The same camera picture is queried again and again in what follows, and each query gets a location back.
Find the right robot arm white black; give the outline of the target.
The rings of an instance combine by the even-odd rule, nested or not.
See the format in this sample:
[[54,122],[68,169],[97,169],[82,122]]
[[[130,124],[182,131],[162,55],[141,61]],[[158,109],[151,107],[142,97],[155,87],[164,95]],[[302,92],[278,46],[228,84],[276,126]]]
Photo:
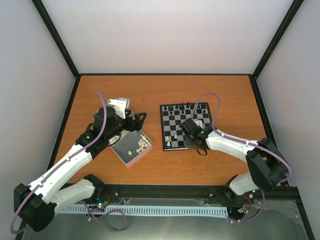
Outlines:
[[201,128],[191,118],[179,127],[186,140],[197,150],[203,150],[205,154],[208,150],[220,151],[247,164],[248,172],[235,175],[225,184],[224,195],[230,203],[234,203],[237,196],[251,191],[271,192],[292,175],[291,167],[268,138],[248,140],[224,133],[213,126]]

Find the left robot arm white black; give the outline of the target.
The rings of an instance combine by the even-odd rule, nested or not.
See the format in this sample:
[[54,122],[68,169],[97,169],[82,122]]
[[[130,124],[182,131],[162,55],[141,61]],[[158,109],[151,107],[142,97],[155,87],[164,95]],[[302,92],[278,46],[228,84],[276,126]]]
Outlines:
[[63,209],[85,199],[99,201],[104,195],[104,183],[89,174],[67,188],[64,184],[83,166],[90,163],[110,145],[110,139],[122,131],[142,129],[147,113],[132,114],[129,109],[101,107],[85,132],[67,154],[46,173],[29,185],[20,183],[13,190],[14,217],[25,221],[35,232],[46,228]]

